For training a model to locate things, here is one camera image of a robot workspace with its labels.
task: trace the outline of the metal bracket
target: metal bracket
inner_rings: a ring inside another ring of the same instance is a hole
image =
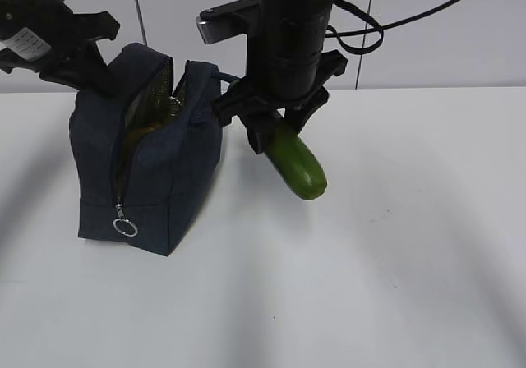
[[[253,36],[259,23],[260,0],[239,0],[203,11],[197,18],[197,28],[205,44],[246,34]]]

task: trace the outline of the zipper pull ring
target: zipper pull ring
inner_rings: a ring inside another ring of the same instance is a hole
[[[124,237],[136,237],[139,235],[139,228],[129,219],[126,218],[124,215],[124,210],[122,209],[122,204],[115,205],[115,209],[117,210],[117,216],[113,221],[113,228],[115,228],[115,231],[117,231],[119,234],[122,234]]]

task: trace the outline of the zipper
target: zipper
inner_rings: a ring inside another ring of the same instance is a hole
[[[139,228],[124,214],[122,204],[116,204],[117,218],[113,221],[113,228],[124,237],[136,237],[139,235]]]
[[[167,108],[165,109],[166,113],[164,115],[162,124],[160,124],[160,127],[155,128],[152,132],[166,126],[179,115],[186,102],[186,95],[187,80],[184,76],[173,95],[168,97],[168,104]],[[143,145],[145,141],[145,137],[149,134],[150,133],[148,132],[141,138],[138,144],[136,144],[135,147],[126,155],[126,158],[122,158],[121,155],[119,155],[119,165],[114,180],[116,198],[115,210],[118,217],[113,221],[113,227],[117,232],[125,237],[136,237],[139,235],[139,228],[124,214],[124,201],[128,182],[132,173],[132,167],[135,163],[136,154],[140,151],[141,145]]]

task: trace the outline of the cucumber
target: cucumber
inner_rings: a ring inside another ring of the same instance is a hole
[[[327,189],[327,177],[315,155],[284,120],[265,154],[288,187],[304,200],[315,200]]]

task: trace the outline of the metal ring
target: metal ring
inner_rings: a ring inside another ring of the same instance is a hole
[[[124,230],[122,230],[121,228],[119,228],[119,224],[120,223],[126,223],[128,226],[130,226],[131,228],[133,228],[133,234],[129,233],[129,232],[126,232]],[[122,234],[124,237],[130,237],[130,238],[133,238],[133,237],[136,237],[137,235],[139,235],[139,228],[130,220],[128,220],[127,218],[116,218],[114,221],[113,221],[113,228],[115,228],[115,231],[117,231],[119,234]]]

